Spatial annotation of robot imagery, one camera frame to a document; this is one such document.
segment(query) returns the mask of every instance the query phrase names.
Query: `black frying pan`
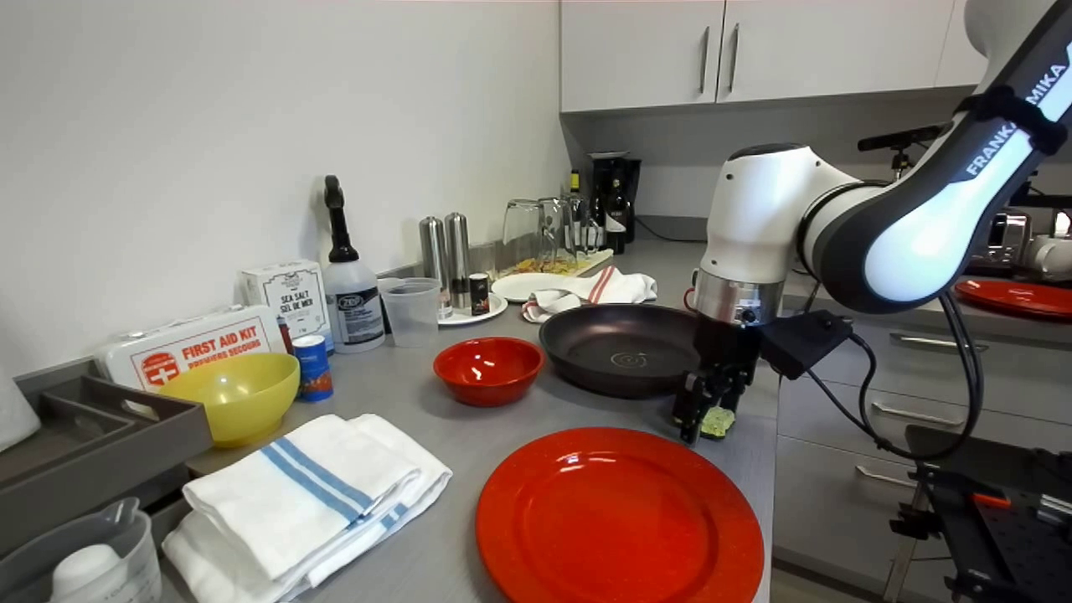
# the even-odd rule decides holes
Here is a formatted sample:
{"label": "black frying pan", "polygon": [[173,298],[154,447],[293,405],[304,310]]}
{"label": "black frying pan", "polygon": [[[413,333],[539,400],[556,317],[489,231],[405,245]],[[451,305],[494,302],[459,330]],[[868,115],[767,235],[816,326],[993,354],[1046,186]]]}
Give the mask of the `black frying pan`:
{"label": "black frying pan", "polygon": [[539,346],[552,371],[579,389],[639,400],[676,393],[697,368],[697,317],[660,305],[582,305],[552,316]]}

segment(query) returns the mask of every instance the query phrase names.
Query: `yellow bowl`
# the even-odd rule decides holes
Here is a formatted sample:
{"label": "yellow bowl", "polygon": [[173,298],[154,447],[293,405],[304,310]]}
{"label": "yellow bowl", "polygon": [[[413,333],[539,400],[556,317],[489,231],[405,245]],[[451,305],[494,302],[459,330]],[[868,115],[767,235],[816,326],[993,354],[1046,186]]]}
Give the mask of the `yellow bowl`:
{"label": "yellow bowl", "polygon": [[249,447],[275,434],[298,396],[298,359],[232,354],[171,380],[160,396],[204,405],[214,447]]}

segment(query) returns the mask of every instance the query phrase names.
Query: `spray bottle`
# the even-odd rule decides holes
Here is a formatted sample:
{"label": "spray bottle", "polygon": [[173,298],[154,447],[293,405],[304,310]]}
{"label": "spray bottle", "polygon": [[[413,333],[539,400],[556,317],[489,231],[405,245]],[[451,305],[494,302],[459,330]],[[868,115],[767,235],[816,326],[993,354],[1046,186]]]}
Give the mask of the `spray bottle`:
{"label": "spray bottle", "polygon": [[344,231],[344,199],[338,177],[325,177],[325,205],[332,218],[332,254],[325,266],[325,292],[336,352],[363,352],[386,341],[386,317],[371,267],[357,258]]}

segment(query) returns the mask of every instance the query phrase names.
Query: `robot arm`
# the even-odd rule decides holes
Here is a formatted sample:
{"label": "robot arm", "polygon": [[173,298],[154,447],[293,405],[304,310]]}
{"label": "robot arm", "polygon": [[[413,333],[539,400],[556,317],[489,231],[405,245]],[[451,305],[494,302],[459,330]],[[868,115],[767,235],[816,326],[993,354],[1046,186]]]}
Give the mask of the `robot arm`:
{"label": "robot arm", "polygon": [[989,75],[904,177],[868,186],[810,149],[754,149],[724,166],[695,302],[700,371],[672,410],[682,440],[709,405],[737,410],[791,249],[844,310],[925,305],[958,279],[977,226],[1066,143],[1072,5],[967,0],[966,20]]}

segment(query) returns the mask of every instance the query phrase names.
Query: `coffee maker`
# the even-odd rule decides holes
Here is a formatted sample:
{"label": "coffee maker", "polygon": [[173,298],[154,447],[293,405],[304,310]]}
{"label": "coffee maker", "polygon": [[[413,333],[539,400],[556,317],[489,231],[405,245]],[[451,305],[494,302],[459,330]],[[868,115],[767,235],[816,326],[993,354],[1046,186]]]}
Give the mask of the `coffee maker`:
{"label": "coffee maker", "polygon": [[639,162],[626,154],[592,154],[588,205],[605,227],[605,245],[623,254],[636,235]]}

